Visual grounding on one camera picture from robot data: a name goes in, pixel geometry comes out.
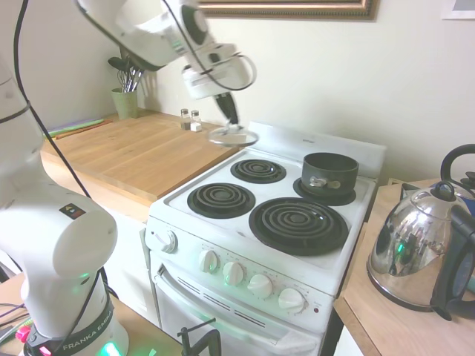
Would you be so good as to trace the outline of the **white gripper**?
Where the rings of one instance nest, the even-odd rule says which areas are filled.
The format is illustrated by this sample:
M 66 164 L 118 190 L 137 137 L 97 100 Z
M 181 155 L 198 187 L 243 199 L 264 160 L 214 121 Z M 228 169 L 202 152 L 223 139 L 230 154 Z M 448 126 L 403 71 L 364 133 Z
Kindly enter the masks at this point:
M 182 77 L 191 98 L 214 97 L 227 123 L 238 125 L 238 111 L 230 92 L 250 87 L 257 79 L 257 68 L 248 56 L 238 54 L 218 62 L 206 73 L 187 65 L 182 70 Z

